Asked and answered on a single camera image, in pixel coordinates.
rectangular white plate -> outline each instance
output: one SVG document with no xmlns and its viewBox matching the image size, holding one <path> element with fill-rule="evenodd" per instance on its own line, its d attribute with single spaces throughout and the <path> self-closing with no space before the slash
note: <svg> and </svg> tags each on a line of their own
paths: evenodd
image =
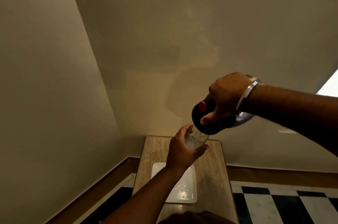
<svg viewBox="0 0 338 224">
<path fill-rule="evenodd" d="M 163 167 L 165 162 L 156 162 L 152 166 L 151 178 L 153 178 Z M 190 166 L 183 174 L 182 178 L 176 183 L 170 192 L 166 203 L 196 203 L 197 186 L 194 166 Z"/>
</svg>

bracelet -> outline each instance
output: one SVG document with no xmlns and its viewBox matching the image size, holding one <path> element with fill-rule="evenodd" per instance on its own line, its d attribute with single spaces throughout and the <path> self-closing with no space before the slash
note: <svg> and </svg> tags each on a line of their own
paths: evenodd
<svg viewBox="0 0 338 224">
<path fill-rule="evenodd" d="M 258 80 L 257 78 L 252 77 L 251 80 L 253 80 L 253 82 L 246 88 L 246 90 L 244 91 L 243 95 L 241 96 L 237 106 L 236 106 L 236 117 L 240 117 L 242 116 L 243 112 L 241 112 L 240 109 L 243 108 L 243 105 L 247 99 L 247 97 L 249 96 L 249 94 L 251 93 L 251 91 L 253 90 L 253 88 L 257 85 L 257 84 L 262 84 L 260 80 Z"/>
</svg>

person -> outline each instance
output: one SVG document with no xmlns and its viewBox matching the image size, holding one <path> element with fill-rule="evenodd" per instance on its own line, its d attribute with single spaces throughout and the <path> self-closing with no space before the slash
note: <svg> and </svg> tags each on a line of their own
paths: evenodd
<svg viewBox="0 0 338 224">
<path fill-rule="evenodd" d="M 235 72 L 217 79 L 210 87 L 216 109 L 201 119 L 201 124 L 234 114 L 242 94 L 251 84 L 244 74 Z M 338 156 L 338 98 L 313 95 L 269 85 L 256 85 L 249 94 L 243 112 L 258 115 L 290 128 Z M 144 187 L 121 205 L 103 224 L 156 223 L 171 189 L 185 170 L 199 158 L 208 145 L 196 150 L 184 143 L 189 125 L 180 128 L 171 139 L 166 166 Z M 161 223 L 232 223 L 210 212 L 173 214 Z"/>
</svg>

person's left arm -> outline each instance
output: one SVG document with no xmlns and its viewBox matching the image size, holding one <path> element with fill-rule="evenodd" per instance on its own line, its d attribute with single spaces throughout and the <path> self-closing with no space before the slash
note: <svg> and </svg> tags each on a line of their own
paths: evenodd
<svg viewBox="0 0 338 224">
<path fill-rule="evenodd" d="M 102 224 L 156 223 L 172 188 L 194 161 L 209 148 L 208 145 L 203 145 L 191 150 L 186 146 L 184 136 L 189 126 L 183 126 L 171 139 L 166 166 L 127 202 L 110 214 Z"/>
</svg>

marble tabletop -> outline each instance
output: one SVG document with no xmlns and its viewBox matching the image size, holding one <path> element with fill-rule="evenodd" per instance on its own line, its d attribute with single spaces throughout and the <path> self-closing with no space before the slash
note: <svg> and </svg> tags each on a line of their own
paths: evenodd
<svg viewBox="0 0 338 224">
<path fill-rule="evenodd" d="M 170 137 L 146 137 L 140 165 L 136 174 L 133 194 L 150 180 L 152 166 L 155 162 L 166 162 L 170 139 Z M 194 163 L 197 202 L 193 204 L 165 203 L 157 222 L 173 213 L 207 210 L 235 223 L 239 223 L 221 142 L 209 140 L 207 144 L 210 148 Z"/>
</svg>

